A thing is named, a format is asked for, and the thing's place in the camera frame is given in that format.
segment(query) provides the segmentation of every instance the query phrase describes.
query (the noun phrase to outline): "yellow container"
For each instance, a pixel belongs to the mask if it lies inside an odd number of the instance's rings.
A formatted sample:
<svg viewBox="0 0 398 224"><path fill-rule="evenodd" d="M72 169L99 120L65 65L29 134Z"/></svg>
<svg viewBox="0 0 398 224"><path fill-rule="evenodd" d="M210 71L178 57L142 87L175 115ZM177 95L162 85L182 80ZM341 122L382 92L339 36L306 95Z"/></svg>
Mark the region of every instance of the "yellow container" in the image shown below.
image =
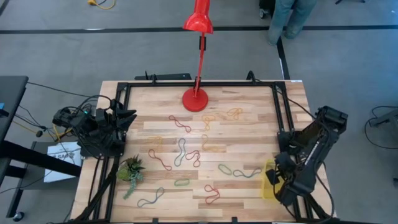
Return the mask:
<svg viewBox="0 0 398 224"><path fill-rule="evenodd" d="M275 161L273 159L267 160L267 162L264 164L263 170L265 172L262 172L262 184L261 184L261 197L262 199L275 199L274 196L274 186L269 182L268 177L266 175L266 172L275 169ZM284 180L281 177L278 177L279 183L275 185L275 193L277 193L280 188L282 187Z"/></svg>

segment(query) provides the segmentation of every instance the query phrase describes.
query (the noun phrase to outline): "red lamp base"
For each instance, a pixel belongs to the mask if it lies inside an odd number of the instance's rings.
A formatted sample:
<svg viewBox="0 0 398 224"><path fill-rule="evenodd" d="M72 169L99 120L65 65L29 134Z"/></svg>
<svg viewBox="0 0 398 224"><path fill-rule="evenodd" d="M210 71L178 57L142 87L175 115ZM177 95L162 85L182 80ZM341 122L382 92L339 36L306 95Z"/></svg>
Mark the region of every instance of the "red lamp base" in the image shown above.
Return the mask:
<svg viewBox="0 0 398 224"><path fill-rule="evenodd" d="M193 97L194 94L195 94L194 89L190 88L182 96L182 104L184 105L185 109L192 112L198 112L205 109L207 103L209 102L207 93L204 90L199 89L198 96L196 98Z"/></svg>

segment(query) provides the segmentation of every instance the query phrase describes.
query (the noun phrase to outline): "red rubber band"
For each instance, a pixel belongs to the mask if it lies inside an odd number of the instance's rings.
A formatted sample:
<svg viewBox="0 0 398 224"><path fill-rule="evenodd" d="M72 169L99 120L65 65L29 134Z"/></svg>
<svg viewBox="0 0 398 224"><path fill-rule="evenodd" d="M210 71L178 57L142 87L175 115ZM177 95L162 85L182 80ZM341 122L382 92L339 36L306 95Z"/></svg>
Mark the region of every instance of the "red rubber band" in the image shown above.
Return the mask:
<svg viewBox="0 0 398 224"><path fill-rule="evenodd" d="M212 196L209 196L209 197L207 197L207 198L205 199L205 202L206 202L206 204L208 204L208 205L211 205L215 200L217 200L217 199L219 199L219 198L221 197L220 192L218 191L218 189L214 189L212 186L210 186L210 185L208 185L208 184L205 185L205 192L216 192L216 193L217 193L217 194L212 195Z"/></svg>
<svg viewBox="0 0 398 224"><path fill-rule="evenodd" d="M190 132L192 131L192 128L191 128L190 126L188 126L188 125L183 125L183 124L180 123L180 122L175 118L175 116L173 116L173 115L170 115L170 116L169 116L169 120L174 121L174 123L175 123L175 125L176 125L177 127L179 127L179 128L185 128L185 131L188 132L188 133L190 133Z"/></svg>
<svg viewBox="0 0 398 224"><path fill-rule="evenodd" d="M150 152L151 152L151 151L154 152L154 156L153 156L153 157L150 155ZM148 151L148 155L149 155L149 157L151 157L151 158L153 158L153 159L158 159L158 160L160 160L160 162L162 163L164 169L166 169L167 171L170 171L170 170L173 169L172 166L165 165L165 164L163 163L163 160L162 160L161 158L156 157L155 151L154 151L153 149L150 149L150 150Z"/></svg>
<svg viewBox="0 0 398 224"><path fill-rule="evenodd" d="M188 153L188 154L185 155L185 158L186 158L186 160L191 160L191 159L193 159L193 158L195 157L195 155L198 155L198 157L197 157L197 159L195 160L195 162L193 162L193 166L194 166L194 167L200 167L200 161L199 161L199 159L200 159L200 153L199 153L199 151L195 150L195 151L193 151L193 152L190 152L190 153Z"/></svg>

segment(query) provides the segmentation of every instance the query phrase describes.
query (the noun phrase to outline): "jeans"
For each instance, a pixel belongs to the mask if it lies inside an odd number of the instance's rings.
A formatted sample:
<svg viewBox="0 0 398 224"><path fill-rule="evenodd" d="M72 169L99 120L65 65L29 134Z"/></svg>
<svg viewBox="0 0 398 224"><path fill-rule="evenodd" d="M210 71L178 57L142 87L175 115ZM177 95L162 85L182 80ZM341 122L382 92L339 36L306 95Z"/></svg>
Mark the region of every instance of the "jeans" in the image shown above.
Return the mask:
<svg viewBox="0 0 398 224"><path fill-rule="evenodd" d="M272 16L271 25L268 30L268 42L275 45L284 28L287 15L295 0L276 0L275 11ZM307 20L317 0L296 0L296 7L287 23L285 36L288 39L296 37L303 29L304 22Z"/></svg>

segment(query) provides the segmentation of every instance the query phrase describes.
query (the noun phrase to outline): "floor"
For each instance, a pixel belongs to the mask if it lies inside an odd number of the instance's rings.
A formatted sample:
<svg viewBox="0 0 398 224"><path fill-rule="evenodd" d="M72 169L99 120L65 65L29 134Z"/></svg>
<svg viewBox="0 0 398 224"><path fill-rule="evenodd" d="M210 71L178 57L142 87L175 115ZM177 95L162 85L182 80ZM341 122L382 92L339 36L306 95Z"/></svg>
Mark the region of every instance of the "floor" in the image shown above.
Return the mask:
<svg viewBox="0 0 398 224"><path fill-rule="evenodd" d="M6 0L0 15L2 30L111 29L181 27L193 0L117 0L104 11L86 1ZM268 26L258 16L258 0L214 0L210 17L219 26ZM398 2L395 0L319 0L307 26L294 40L282 39L290 78L303 80L312 111L329 105L349 114L347 131L326 159L336 212L343 220L394 223L398 219L398 151L367 142L364 124L370 110L398 104ZM356 30L327 30L352 26ZM193 32L112 32L103 34L0 34L1 75L27 75L31 82L86 95L97 94L103 80L132 80L149 73L191 73L198 66L198 34ZM205 79L243 79L252 70L261 79L282 79L277 47L266 42L266 31L219 31L209 35L203 67ZM78 96L27 86L21 105L44 125L61 107L77 105ZM398 142L388 125L369 129L373 141ZM12 125L6 137L29 147L36 139ZM7 178L0 191L15 187ZM5 219L13 191L0 195L0 222ZM75 189L24 192L21 223L61 222Z"/></svg>

